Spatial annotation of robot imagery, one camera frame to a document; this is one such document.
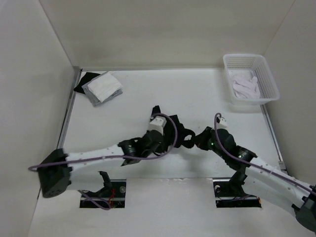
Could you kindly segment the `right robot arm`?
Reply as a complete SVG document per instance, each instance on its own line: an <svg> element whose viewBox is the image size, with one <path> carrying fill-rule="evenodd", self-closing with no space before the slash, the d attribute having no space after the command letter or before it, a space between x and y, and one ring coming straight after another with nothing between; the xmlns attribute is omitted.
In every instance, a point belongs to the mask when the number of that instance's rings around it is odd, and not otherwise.
<svg viewBox="0 0 316 237"><path fill-rule="evenodd" d="M235 170L229 190L257 196L290 213L306 229L316 231L316 188L272 167L254 152L238 146L225 129L207 127L195 145L213 151Z"/></svg>

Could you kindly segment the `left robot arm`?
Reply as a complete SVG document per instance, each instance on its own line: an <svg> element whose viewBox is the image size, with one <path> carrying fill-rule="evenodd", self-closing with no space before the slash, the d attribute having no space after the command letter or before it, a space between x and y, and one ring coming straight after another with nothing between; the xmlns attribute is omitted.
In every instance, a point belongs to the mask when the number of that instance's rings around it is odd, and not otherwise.
<svg viewBox="0 0 316 237"><path fill-rule="evenodd" d="M140 138L90 152L67 154L56 149L35 167L42 196L53 198L66 190L87 190L105 197L111 191L107 169L155 159L162 146L163 135L151 130Z"/></svg>

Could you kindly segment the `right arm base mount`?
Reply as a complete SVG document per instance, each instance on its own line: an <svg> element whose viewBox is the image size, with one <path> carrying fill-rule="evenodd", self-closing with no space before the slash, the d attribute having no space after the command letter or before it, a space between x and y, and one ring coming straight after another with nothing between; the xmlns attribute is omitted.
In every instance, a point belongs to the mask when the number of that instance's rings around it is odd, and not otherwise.
<svg viewBox="0 0 316 237"><path fill-rule="evenodd" d="M213 179L215 205L217 208L261 208L260 198L244 192L246 175L239 171L230 178Z"/></svg>

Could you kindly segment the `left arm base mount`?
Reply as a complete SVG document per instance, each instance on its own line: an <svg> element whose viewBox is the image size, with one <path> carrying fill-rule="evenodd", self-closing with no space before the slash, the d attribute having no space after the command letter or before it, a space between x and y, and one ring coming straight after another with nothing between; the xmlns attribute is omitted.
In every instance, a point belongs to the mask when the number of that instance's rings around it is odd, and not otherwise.
<svg viewBox="0 0 316 237"><path fill-rule="evenodd" d="M111 180L105 171L99 171L99 174L103 186L95 192L82 191L79 207L103 210L125 208L126 180Z"/></svg>

